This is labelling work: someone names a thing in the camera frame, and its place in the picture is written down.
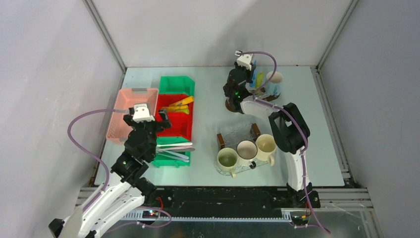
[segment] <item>white wall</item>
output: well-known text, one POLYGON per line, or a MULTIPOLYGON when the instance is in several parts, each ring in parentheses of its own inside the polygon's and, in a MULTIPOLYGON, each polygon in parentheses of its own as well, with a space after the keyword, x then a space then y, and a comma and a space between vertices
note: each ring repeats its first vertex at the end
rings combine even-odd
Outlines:
POLYGON ((360 1, 322 78, 385 237, 419 237, 420 1, 360 1))
MULTIPOLYGON (((94 166, 67 125, 106 108, 121 71, 81 0, 0 1, 0 32, 0 236, 48 238, 94 166)), ((74 128, 95 153, 103 118, 74 128)))
MULTIPOLYGON (((350 0, 96 0, 128 67, 232 65, 235 50, 318 63, 350 0)), ((261 64, 271 64, 262 58, 261 64)))

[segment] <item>mug stand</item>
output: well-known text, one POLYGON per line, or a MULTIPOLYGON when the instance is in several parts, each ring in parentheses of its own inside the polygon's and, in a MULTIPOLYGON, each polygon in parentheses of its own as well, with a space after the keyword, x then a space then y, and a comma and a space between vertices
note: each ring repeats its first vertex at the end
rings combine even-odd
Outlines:
MULTIPOLYGON (((255 142, 260 135, 261 135, 261 132, 256 123, 225 128, 221 130, 221 133, 217 134, 217 144, 218 144, 217 151, 226 147, 236 150, 236 147, 239 144, 239 142, 243 140, 251 140, 255 142)), ((258 159, 255 159, 254 161, 256 164, 256 168, 261 165, 268 164, 267 161, 261 161, 258 159)), ((230 176, 229 172, 224 172, 220 170, 217 164, 217 157, 214 159, 213 164, 214 164, 214 168, 219 174, 230 176)), ((241 173, 243 171, 251 170, 251 167, 241 166, 240 164, 237 163, 235 165, 234 170, 235 170, 235 173, 241 173)))

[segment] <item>yellow object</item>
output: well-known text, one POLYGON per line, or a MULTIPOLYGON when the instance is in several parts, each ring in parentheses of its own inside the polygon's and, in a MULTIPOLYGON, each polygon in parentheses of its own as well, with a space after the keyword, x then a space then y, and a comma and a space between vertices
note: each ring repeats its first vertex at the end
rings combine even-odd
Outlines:
POLYGON ((257 75, 257 79, 256 79, 256 82, 255 82, 255 88, 256 89, 261 87, 261 85, 263 84, 263 79, 264 79, 264 72, 259 73, 257 75))
POLYGON ((176 113, 185 113, 185 114, 190 114, 190 110, 187 109, 179 109, 175 111, 176 113))
POLYGON ((162 109, 166 108, 167 112, 176 112, 177 110, 188 109, 187 105, 178 106, 178 107, 162 107, 162 109))
POLYGON ((188 98, 184 98, 181 101, 178 101, 176 103, 169 104, 169 106, 170 107, 175 107, 175 106, 187 105, 188 103, 192 103, 193 101, 194 101, 194 97, 193 96, 189 96, 188 98))

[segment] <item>table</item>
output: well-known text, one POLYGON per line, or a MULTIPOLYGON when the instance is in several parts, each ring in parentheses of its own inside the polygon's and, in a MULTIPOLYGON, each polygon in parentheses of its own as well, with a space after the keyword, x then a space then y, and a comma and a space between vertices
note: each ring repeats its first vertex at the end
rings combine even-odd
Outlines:
MULTIPOLYGON (((284 153, 277 149, 275 165, 260 166, 237 175, 236 178, 220 175, 213 166, 217 155, 216 134, 239 123, 257 123, 262 134, 271 134, 266 120, 251 115, 229 112, 225 107, 223 85, 233 67, 151 67, 128 68, 122 88, 159 87, 161 76, 187 75, 196 82, 193 136, 196 151, 191 154, 189 167, 160 167, 150 164, 144 177, 154 185, 173 186, 285 186, 287 166, 284 153)), ((265 73, 272 67, 257 67, 265 73)), ((309 66, 279 66, 284 76, 281 96, 273 101, 278 105, 295 103, 310 131, 307 150, 308 174, 314 186, 343 186, 343 177, 334 150, 325 115, 309 66)), ((123 152, 124 146, 107 141, 102 160, 111 167, 123 152)), ((105 170, 100 167, 95 184, 105 180, 105 170)))

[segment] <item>cup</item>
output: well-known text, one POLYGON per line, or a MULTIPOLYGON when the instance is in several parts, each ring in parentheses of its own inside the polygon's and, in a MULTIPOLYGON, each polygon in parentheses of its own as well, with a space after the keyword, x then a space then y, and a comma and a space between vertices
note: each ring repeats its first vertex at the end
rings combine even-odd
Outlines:
POLYGON ((273 166, 277 150, 274 137, 269 134, 260 135, 255 143, 258 147, 257 159, 267 161, 273 166))
MULTIPOLYGON (((268 72, 266 75, 267 80, 271 77, 273 71, 268 72)), ((273 96, 280 95, 280 83, 283 82, 283 75, 280 72, 275 72, 273 78, 265 86, 265 92, 273 96)))
POLYGON ((255 169, 257 164, 254 159, 257 155, 258 149, 257 146, 250 140, 243 140, 239 142, 236 147, 238 152, 238 163, 241 166, 249 166, 251 169, 255 169))
POLYGON ((217 165, 223 172, 229 172, 232 178, 236 177, 235 165, 238 162, 238 154, 234 149, 223 148, 217 154, 217 165))

